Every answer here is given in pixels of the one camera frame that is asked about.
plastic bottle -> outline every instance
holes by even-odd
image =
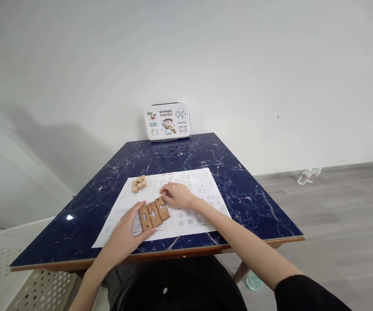
[[[246,281],[248,288],[252,291],[258,291],[264,287],[263,281],[261,281],[252,271],[250,271]]]
[[[298,184],[305,184],[308,179],[312,176],[312,169],[308,168],[305,170],[302,175],[299,177],[299,180],[297,181]]]
[[[312,170],[312,176],[315,176],[315,177],[319,177],[320,173],[322,172],[322,168],[321,167],[317,167],[317,168],[314,168]],[[313,183],[313,178],[310,178],[307,180],[308,183]]]

white paper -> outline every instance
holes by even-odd
[[[213,208],[231,218],[217,184],[208,168],[146,176],[147,187],[139,190],[137,194],[134,194],[131,190],[131,182],[133,180],[136,180],[136,177],[127,179],[92,248],[103,247],[122,216],[138,201],[146,200],[146,204],[148,204],[160,197],[160,189],[168,182],[188,186],[189,190],[195,196],[204,199]],[[167,205],[167,207],[170,218],[164,221],[157,228],[157,232],[147,239],[147,241],[216,231],[204,217],[194,211],[175,209],[170,205]],[[142,232],[140,216],[137,213],[133,221],[133,235],[137,236]]]

table leg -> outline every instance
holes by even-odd
[[[276,244],[271,244],[270,246],[274,249],[277,249],[281,246],[282,243],[276,243]],[[244,261],[241,261],[241,264],[238,267],[237,272],[234,274],[234,282],[235,284],[238,284],[241,282],[241,280],[250,272],[250,268],[244,263]]]

box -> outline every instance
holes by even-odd
[[[173,140],[191,135],[189,110],[185,103],[151,105],[144,108],[143,114],[147,137],[151,141]]]

wooden floor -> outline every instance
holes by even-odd
[[[303,231],[306,241],[279,248],[287,259],[352,310],[373,310],[373,167],[326,172],[301,186],[299,176],[260,180]],[[233,274],[236,254],[217,255]],[[239,284],[248,310],[276,310],[274,293]],[[108,310],[103,289],[94,310]]]

